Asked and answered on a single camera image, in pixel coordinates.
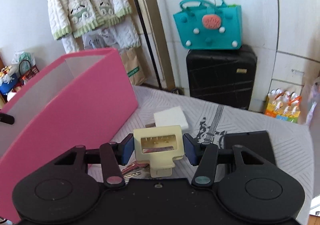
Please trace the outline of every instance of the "pink box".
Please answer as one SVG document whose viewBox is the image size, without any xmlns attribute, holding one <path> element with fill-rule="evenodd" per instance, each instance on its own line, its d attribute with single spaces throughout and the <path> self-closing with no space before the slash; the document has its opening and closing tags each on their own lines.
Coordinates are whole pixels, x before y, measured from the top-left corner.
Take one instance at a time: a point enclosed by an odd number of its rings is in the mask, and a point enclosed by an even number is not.
<svg viewBox="0 0 320 225">
<path fill-rule="evenodd" d="M 1 110 L 15 117 L 0 123 L 0 216 L 17 223 L 14 186 L 75 145 L 109 142 L 138 103 L 118 51 L 63 55 L 40 71 Z"/>
</svg>

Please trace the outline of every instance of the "teal tote bag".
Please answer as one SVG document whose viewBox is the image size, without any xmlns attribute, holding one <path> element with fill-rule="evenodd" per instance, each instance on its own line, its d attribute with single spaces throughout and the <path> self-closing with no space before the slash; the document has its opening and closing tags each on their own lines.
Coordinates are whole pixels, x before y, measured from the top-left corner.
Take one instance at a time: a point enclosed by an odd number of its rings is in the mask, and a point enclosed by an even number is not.
<svg viewBox="0 0 320 225">
<path fill-rule="evenodd" d="M 199 2 L 198 6 L 186 6 Z M 187 49 L 239 49 L 242 38 L 240 5 L 216 6 L 208 0 L 182 0 L 181 11 L 174 14 L 180 40 Z"/>
</svg>

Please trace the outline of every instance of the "wooden floor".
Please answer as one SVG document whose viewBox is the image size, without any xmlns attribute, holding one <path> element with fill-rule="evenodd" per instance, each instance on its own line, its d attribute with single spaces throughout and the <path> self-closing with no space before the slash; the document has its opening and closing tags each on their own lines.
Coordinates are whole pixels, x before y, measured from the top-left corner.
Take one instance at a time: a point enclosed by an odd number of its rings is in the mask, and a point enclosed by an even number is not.
<svg viewBox="0 0 320 225">
<path fill-rule="evenodd" d="M 308 225 L 320 225 L 320 216 L 309 215 Z"/>
</svg>

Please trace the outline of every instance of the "coral pink badge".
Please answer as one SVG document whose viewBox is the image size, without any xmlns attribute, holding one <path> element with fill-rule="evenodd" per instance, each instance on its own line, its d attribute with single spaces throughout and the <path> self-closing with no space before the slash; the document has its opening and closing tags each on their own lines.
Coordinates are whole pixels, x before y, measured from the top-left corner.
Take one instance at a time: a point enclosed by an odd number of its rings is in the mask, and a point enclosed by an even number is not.
<svg viewBox="0 0 320 225">
<path fill-rule="evenodd" d="M 221 17 L 215 14 L 205 15 L 202 24 L 207 29 L 218 29 L 221 26 Z"/>
</svg>

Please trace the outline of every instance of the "fuzzy white jacket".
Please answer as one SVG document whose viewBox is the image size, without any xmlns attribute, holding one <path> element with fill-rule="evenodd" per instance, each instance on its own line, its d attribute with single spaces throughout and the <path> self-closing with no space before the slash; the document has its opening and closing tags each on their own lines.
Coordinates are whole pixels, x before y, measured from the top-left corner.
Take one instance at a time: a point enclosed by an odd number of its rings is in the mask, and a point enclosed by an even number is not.
<svg viewBox="0 0 320 225">
<path fill-rule="evenodd" d="M 99 27 L 110 27 L 121 22 L 132 12 L 128 0 L 48 0 L 48 13 L 53 37 L 63 44 L 75 42 L 83 34 Z M 132 21 L 129 28 L 136 32 Z"/>
</svg>

